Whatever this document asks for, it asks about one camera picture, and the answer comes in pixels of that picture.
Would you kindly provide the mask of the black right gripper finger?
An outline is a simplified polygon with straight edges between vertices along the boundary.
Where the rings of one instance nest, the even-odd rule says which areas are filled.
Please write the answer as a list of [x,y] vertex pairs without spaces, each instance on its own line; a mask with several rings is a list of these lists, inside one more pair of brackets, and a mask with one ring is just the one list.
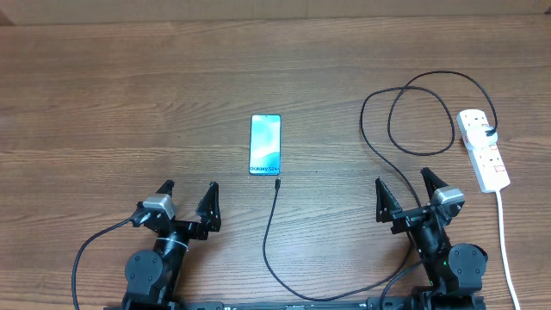
[[432,201],[443,200],[443,189],[449,185],[440,179],[430,168],[424,167],[421,171],[428,197]]
[[395,214],[402,212],[403,209],[380,177],[375,180],[375,189],[376,221],[389,222]]

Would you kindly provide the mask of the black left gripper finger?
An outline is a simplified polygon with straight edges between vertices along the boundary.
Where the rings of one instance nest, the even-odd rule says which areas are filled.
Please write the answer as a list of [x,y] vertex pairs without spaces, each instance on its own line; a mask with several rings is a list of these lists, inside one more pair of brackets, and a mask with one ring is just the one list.
[[159,195],[169,195],[172,196],[172,190],[174,188],[175,182],[168,179],[166,180],[161,187],[156,191]]
[[207,193],[200,200],[195,213],[201,218],[201,223],[209,232],[218,232],[221,228],[220,187],[216,182],[211,182]]

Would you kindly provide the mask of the Samsung Galaxy smartphone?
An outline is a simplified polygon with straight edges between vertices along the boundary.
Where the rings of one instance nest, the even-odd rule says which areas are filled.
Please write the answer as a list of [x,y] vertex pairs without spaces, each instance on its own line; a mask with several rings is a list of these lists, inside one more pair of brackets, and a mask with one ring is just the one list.
[[282,117],[253,115],[249,173],[256,176],[278,176],[281,173]]

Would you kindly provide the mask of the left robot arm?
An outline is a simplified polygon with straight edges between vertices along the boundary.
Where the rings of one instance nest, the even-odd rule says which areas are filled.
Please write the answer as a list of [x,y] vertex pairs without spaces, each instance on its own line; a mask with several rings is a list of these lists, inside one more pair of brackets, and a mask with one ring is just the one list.
[[175,183],[167,180],[130,217],[134,227],[145,226],[157,234],[150,250],[135,252],[125,266],[127,291],[123,309],[184,309],[176,299],[176,285],[192,239],[206,240],[221,228],[219,185],[211,182],[195,211],[198,221],[176,219],[172,200]]

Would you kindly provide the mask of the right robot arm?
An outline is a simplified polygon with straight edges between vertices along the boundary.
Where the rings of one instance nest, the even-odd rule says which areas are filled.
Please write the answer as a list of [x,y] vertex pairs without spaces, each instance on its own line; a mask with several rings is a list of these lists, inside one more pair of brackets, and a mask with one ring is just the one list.
[[[427,205],[404,210],[384,182],[375,180],[376,220],[392,224],[394,234],[407,233],[419,261],[394,276],[376,301],[368,299],[369,307],[379,309],[484,309],[484,298],[476,293],[482,289],[487,253],[474,244],[452,245],[445,227],[456,217],[465,203],[457,187],[445,183],[430,169],[423,168],[430,201]],[[403,276],[424,267],[430,284],[415,287],[408,296],[389,296],[390,288]]]

